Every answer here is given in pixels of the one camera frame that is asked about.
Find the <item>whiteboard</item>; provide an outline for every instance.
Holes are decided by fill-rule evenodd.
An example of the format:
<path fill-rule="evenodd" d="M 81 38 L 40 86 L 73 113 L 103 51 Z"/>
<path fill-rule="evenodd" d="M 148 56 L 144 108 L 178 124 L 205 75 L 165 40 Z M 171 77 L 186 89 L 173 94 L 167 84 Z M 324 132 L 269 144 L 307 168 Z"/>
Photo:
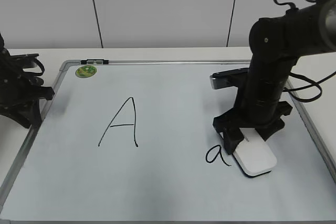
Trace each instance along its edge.
<path fill-rule="evenodd" d="M 212 90 L 216 64 L 72 66 L 4 204 L 9 220 L 336 220 L 336 185 L 296 109 L 267 142 L 269 174 L 245 177 L 205 154 L 220 139 L 213 117 L 236 88 Z M 129 98 L 133 125 L 107 126 Z M 133 124 L 131 99 L 112 125 Z"/>

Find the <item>whiteboard frame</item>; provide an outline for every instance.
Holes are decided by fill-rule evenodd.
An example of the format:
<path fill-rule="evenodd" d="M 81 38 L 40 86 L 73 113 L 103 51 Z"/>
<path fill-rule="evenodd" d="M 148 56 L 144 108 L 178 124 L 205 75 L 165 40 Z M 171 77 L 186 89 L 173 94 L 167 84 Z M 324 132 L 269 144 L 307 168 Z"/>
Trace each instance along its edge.
<path fill-rule="evenodd" d="M 239 65 L 239 64 L 249 64 L 250 61 L 249 60 L 225 60 L 225 61 L 218 61 L 218 60 L 204 60 L 204 61 L 123 61 L 123 60 L 119 60 L 119 61 L 113 61 L 113 60 L 109 60 L 108 64 L 104 64 L 104 65 L 169 65 L 169 64 L 175 64 L 175 65 L 179 65 L 179 64 L 202 64 L 202 65 Z M 103 60 L 98 60 L 98 59 L 93 59 L 93 60 L 67 60 L 65 61 L 61 68 L 59 69 L 59 74 L 56 77 L 56 80 L 54 82 L 54 84 L 52 85 L 55 94 L 57 93 L 68 69 L 71 66 L 84 66 L 84 65 L 103 65 Z M 290 83 L 290 81 L 287 81 L 286 86 L 288 88 L 292 88 L 292 85 Z M 316 129 L 313 121 L 311 120 L 311 117 L 309 116 L 307 110 L 304 108 L 304 105 L 300 102 L 298 102 L 295 99 L 292 99 L 296 109 L 298 110 L 302 121 L 304 122 L 312 140 L 314 141 L 319 153 L 321 154 L 324 163 L 326 164 L 334 182 L 336 183 L 336 163 L 335 160 L 331 157 L 330 152 L 328 151 L 328 149 L 326 148 L 324 141 L 321 137 L 321 135 L 319 134 L 318 130 Z M 53 100 L 51 101 L 46 101 L 41 107 L 41 117 L 42 119 L 44 119 L 51 107 L 53 103 Z M 18 173 L 20 172 L 21 167 L 23 166 L 26 157 L 30 151 L 31 146 L 33 145 L 33 142 L 35 140 L 35 137 L 37 135 L 39 131 L 39 127 L 38 128 L 30 128 L 29 132 L 20 148 L 20 150 L 18 151 L 1 187 L 0 187 L 0 213 L 3 209 L 3 205 L 7 199 L 7 196 L 9 195 L 9 192 L 15 182 L 15 179 L 18 175 Z M 6 222 L 8 223 L 8 220 L 1 220 L 0 219 L 0 224 L 2 222 Z M 266 221 L 264 223 L 275 223 L 274 221 Z"/>

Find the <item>black marker writing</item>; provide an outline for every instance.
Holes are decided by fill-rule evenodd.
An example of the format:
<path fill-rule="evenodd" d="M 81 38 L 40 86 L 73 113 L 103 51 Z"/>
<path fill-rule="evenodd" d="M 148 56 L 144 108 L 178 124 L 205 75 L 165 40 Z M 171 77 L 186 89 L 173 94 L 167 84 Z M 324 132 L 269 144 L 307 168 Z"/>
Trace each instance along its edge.
<path fill-rule="evenodd" d="M 115 124 L 115 125 L 111 125 L 114 121 L 114 119 L 116 119 L 117 115 L 120 113 L 120 111 L 122 110 L 122 108 L 125 106 L 125 104 L 131 100 L 132 103 L 133 103 L 133 109 L 134 109 L 134 123 L 133 124 Z M 109 123 L 109 125 L 106 127 L 104 133 L 103 133 L 103 136 L 101 137 L 99 143 L 98 143 L 98 147 L 100 146 L 101 144 L 101 141 L 103 140 L 107 130 L 109 128 L 112 128 L 112 127 L 120 127 L 120 126 L 133 126 L 133 139 L 134 139 L 134 143 L 135 143 L 135 146 L 136 147 L 139 147 L 137 142 L 136 142 L 136 139 L 135 139 L 135 126 L 136 126 L 136 121 L 137 120 L 137 117 L 136 117 L 136 110 L 135 110 L 135 103 L 134 103 L 134 98 L 133 97 L 128 97 L 127 100 L 123 103 L 123 105 L 120 107 L 120 109 L 117 111 L 117 113 L 114 115 L 114 117 L 112 118 L 111 122 Z"/>
<path fill-rule="evenodd" d="M 219 147 L 219 149 L 218 149 L 218 152 L 217 152 L 217 154 L 215 155 L 215 157 L 214 157 L 212 160 L 208 160 L 208 155 L 209 155 L 209 153 L 210 153 L 214 148 L 217 148 L 217 147 Z M 218 155 L 221 156 L 220 158 L 221 158 L 221 160 L 223 161 L 224 164 L 226 164 L 227 166 L 231 166 L 231 165 L 229 165 L 227 162 L 225 162 L 225 160 L 224 160 L 224 158 L 223 158 L 223 155 L 222 155 L 222 147 L 221 147 L 220 144 L 217 144 L 217 145 L 211 147 L 211 148 L 207 151 L 207 153 L 206 153 L 206 155 L 205 155 L 205 160 L 206 160 L 209 164 L 211 164 L 213 161 L 216 160 L 216 158 L 217 158 Z"/>

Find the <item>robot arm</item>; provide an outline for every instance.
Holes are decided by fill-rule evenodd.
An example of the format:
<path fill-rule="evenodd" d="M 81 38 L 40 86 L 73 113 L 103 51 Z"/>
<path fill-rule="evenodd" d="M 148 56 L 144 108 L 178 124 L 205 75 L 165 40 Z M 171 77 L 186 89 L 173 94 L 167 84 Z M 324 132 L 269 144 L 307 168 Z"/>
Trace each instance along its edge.
<path fill-rule="evenodd" d="M 301 56 L 336 51 L 336 0 L 307 1 L 315 4 L 298 9 L 294 3 L 274 0 L 290 9 L 285 16 L 261 18 L 253 25 L 249 68 L 212 75 L 215 89 L 238 87 L 234 107 L 213 122 L 215 130 L 223 134 L 228 154 L 244 139 L 240 128 L 255 128 L 266 140 L 285 126 L 281 116 L 289 115 L 292 107 L 279 100 Z"/>
<path fill-rule="evenodd" d="M 38 54 L 11 56 L 4 48 L 0 34 L 0 114 L 25 128 L 39 127 L 39 99 L 51 100 L 54 91 L 43 85 L 44 66 L 36 59 Z M 26 72 L 24 68 L 38 66 L 40 73 Z"/>

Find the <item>sticker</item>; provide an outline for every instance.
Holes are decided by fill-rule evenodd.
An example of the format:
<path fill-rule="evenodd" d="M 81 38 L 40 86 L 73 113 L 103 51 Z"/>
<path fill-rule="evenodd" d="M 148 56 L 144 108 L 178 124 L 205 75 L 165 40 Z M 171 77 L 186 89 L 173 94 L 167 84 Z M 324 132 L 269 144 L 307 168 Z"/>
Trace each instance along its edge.
<path fill-rule="evenodd" d="M 97 69 L 94 66 L 82 66 L 76 70 L 76 76 L 79 78 L 88 78 L 94 76 Z"/>

